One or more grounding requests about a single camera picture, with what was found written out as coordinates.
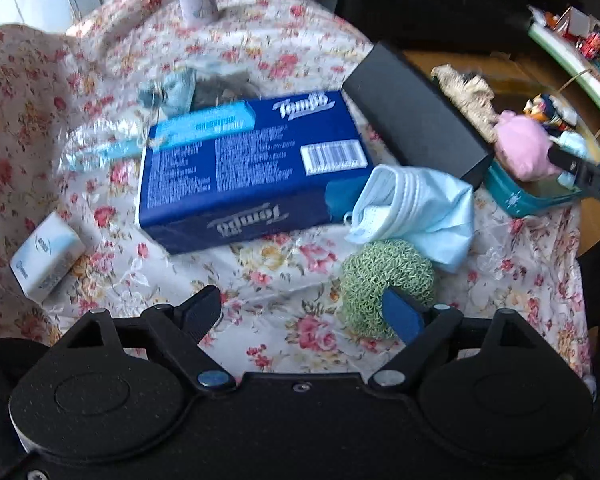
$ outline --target green scrubber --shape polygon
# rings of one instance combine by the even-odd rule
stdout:
[[[382,293],[399,286],[421,303],[433,303],[435,274],[431,262],[404,240],[380,240],[365,245],[342,264],[342,313],[345,323],[361,336],[395,337],[382,318]]]

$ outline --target white package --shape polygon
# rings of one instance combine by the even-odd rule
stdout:
[[[78,235],[54,211],[13,255],[11,270],[24,295],[42,303],[84,251]]]

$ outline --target blue tissue box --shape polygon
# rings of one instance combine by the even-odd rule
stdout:
[[[148,137],[136,223],[171,254],[342,221],[372,170],[340,92],[208,108]]]

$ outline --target pink cloth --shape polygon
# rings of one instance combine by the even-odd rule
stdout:
[[[549,162],[551,141],[536,120],[505,110],[495,129],[498,159],[516,179],[531,182],[562,171]]]
[[[168,258],[134,225],[139,164],[54,176],[62,131],[90,118],[145,114],[138,83],[183,62],[248,70],[266,96],[338,89],[371,44],[313,0],[218,0],[219,22],[182,27],[178,0],[113,0],[72,36],[0,27],[0,337],[52,343],[86,311],[138,316],[179,304],[207,284],[222,291],[222,321],[202,348],[244,371],[353,372],[368,377],[400,348],[357,336],[339,316],[340,265],[356,247],[344,225],[319,226]],[[375,163],[395,164],[352,108]],[[22,296],[8,261],[56,209],[88,245],[42,308]],[[577,205],[511,219],[484,188],[475,238],[436,300],[466,316],[516,309],[579,375],[590,373]]]

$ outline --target beige crumpled fabric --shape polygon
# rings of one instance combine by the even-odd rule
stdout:
[[[443,93],[478,130],[484,140],[493,144],[496,141],[493,127],[498,122],[498,114],[491,105],[494,94],[487,82],[479,75],[467,81],[451,65],[434,67],[431,75],[438,80]]]

